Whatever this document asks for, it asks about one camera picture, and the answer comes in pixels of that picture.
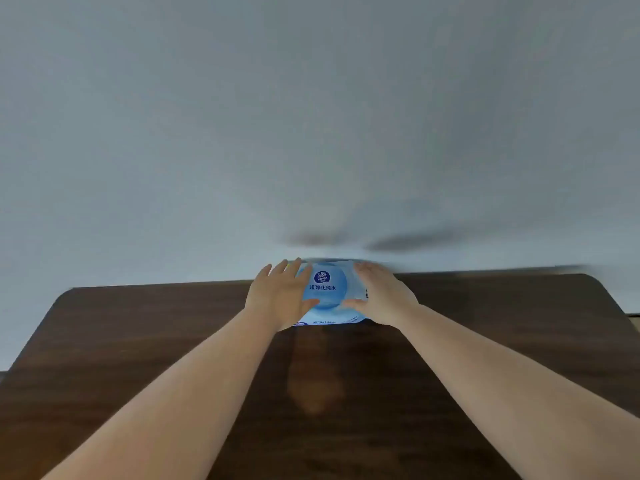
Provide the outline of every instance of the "plastic packaging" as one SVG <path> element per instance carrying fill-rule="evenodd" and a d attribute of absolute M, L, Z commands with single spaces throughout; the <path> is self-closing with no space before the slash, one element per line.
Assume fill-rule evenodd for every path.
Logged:
<path fill-rule="evenodd" d="M 341 306 L 347 298 L 368 299 L 369 295 L 353 270 L 353 261 L 327 261 L 313 266 L 303 299 L 318 298 L 320 303 L 309 310 L 294 326 L 357 323 L 366 317 L 352 308 Z"/>

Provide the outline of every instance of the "person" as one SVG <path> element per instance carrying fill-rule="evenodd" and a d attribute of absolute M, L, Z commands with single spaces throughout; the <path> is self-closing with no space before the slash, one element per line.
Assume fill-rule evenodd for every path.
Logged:
<path fill-rule="evenodd" d="M 278 330 L 304 300 L 302 261 L 265 266 L 244 309 L 151 382 L 46 480 L 204 479 Z M 640 419 L 523 355 L 420 305 L 386 268 L 359 263 L 367 301 L 399 329 L 489 442 L 525 479 L 640 478 Z"/>

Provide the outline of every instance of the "dark brown tabletop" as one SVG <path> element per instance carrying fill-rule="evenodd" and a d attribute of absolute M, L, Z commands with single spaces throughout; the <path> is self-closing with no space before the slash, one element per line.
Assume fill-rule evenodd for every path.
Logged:
<path fill-rule="evenodd" d="M 421 303 L 640 413 L 640 335 L 584 274 L 401 275 Z M 73 289 L 0 383 L 0 477 L 38 479 L 243 306 L 247 282 Z M 406 339 L 277 334 L 212 478 L 518 476 Z"/>

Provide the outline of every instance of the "person's right arm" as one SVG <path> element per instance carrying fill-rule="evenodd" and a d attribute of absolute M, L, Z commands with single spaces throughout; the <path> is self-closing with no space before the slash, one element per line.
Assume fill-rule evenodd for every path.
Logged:
<path fill-rule="evenodd" d="M 345 306 L 398 328 L 524 479 L 640 478 L 640 419 L 421 306 L 386 268 L 356 271 L 369 300 Z"/>

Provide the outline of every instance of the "person's left hand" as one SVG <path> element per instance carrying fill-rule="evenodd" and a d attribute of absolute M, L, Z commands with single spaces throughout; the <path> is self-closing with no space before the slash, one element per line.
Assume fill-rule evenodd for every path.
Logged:
<path fill-rule="evenodd" d="M 287 260 L 284 259 L 271 273 L 270 264 L 263 267 L 251 283 L 244 309 L 272 320 L 277 330 L 284 330 L 298 322 L 320 303 L 318 299 L 302 300 L 313 266 L 309 263 L 296 276 L 301 264 L 302 259 L 298 258 L 287 266 Z"/>

